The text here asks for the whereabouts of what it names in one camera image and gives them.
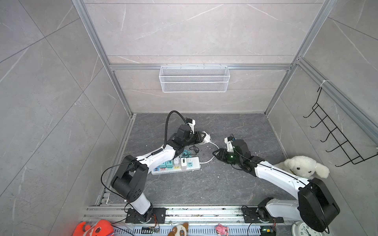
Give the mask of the white charger cube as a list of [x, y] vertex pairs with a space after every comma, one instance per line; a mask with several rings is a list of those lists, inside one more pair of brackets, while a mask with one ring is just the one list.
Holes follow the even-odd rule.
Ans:
[[176, 157], [173, 159], [174, 168], [180, 168], [180, 158]]

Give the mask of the white charger with black cable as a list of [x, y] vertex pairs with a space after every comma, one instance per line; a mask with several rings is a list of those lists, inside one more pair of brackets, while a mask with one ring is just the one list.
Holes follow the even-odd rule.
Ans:
[[182, 170], [186, 170], [188, 167], [186, 158], [180, 158], [180, 166]]

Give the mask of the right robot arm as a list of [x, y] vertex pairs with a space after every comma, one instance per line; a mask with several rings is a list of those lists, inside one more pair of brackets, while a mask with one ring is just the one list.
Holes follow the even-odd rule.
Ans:
[[278, 186], [295, 198], [265, 199], [257, 210], [263, 218], [303, 221], [314, 231], [329, 232], [329, 225], [340, 213], [340, 208], [322, 180], [309, 180], [275, 167], [252, 155], [244, 140], [228, 137], [225, 142], [227, 148], [213, 152], [217, 160], [237, 165], [242, 171]]

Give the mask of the teal charger cube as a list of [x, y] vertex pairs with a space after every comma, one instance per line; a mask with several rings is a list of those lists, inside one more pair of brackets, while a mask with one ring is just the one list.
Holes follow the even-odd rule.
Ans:
[[162, 170], [166, 170], [167, 169], [166, 162], [164, 162], [161, 165], [159, 165], [159, 168], [162, 169]]
[[173, 168], [174, 167], [174, 164], [173, 164], [172, 161], [166, 161], [165, 165], [166, 165], [167, 168]]

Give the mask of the teal charger cube front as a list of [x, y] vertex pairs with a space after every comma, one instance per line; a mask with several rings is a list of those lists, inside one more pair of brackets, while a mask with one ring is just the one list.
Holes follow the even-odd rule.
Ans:
[[167, 169], [166, 162], [164, 162], [161, 165], [159, 165], [159, 168], [162, 169], [162, 170], [166, 170]]

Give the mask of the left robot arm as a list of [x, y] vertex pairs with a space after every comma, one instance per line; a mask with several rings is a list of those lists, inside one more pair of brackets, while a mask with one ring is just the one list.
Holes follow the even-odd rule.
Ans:
[[[177, 114], [183, 124], [168, 138], [168, 123], [172, 114]], [[163, 146], [139, 157], [125, 156], [120, 164], [107, 168], [107, 170], [118, 168], [110, 182], [110, 187], [102, 184], [105, 189], [126, 200], [132, 206], [139, 221], [147, 223], [153, 217], [153, 204], [143, 193], [148, 174], [164, 162], [172, 161], [181, 155], [185, 147], [208, 143], [210, 140], [209, 134], [195, 129], [195, 120], [184, 118], [178, 111], [173, 110], [168, 113], [165, 121]]]

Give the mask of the white multicolour power strip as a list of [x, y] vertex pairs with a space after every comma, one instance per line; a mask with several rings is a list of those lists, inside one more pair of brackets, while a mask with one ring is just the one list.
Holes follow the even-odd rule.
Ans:
[[200, 170], [201, 164], [198, 157], [175, 158], [172, 161], [166, 161], [151, 171], [152, 175], [164, 175], [172, 173], [181, 173]]

